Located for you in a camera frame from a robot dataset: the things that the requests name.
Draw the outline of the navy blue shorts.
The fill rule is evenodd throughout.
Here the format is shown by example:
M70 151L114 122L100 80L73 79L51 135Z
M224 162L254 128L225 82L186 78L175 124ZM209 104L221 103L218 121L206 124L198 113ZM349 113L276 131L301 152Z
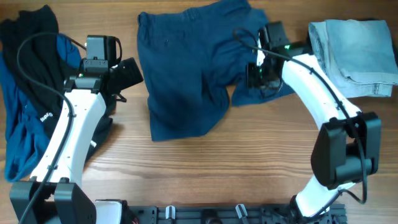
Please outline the navy blue shorts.
M205 135L230 106L265 103L292 93L246 88L252 47L267 24L247 1L218 1L176 14L137 18L137 49L149 93L153 141Z

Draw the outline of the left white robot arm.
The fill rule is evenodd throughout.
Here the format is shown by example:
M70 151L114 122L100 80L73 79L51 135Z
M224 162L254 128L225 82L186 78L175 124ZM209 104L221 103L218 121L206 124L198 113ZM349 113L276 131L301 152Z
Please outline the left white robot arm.
M48 148L28 181L16 182L10 199L19 223L139 223L125 200L92 202L81 189L83 167L95 129L105 115L105 96L126 102L121 91L143 81L133 58L122 59L121 41L89 35L86 58L64 83L63 91L28 81L57 94L63 109Z

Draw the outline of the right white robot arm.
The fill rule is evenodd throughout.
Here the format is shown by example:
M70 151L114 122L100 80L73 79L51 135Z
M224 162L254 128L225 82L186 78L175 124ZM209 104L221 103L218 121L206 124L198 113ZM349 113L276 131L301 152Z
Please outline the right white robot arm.
M336 222L333 203L351 195L354 185L362 187L355 201L367 202L368 178L379 167L381 120L352 104L325 74L310 42L291 43L281 22L260 28L251 49L257 60L246 67L246 86L272 95L290 87L318 128L310 158L313 176L286 210L273 216L289 223Z

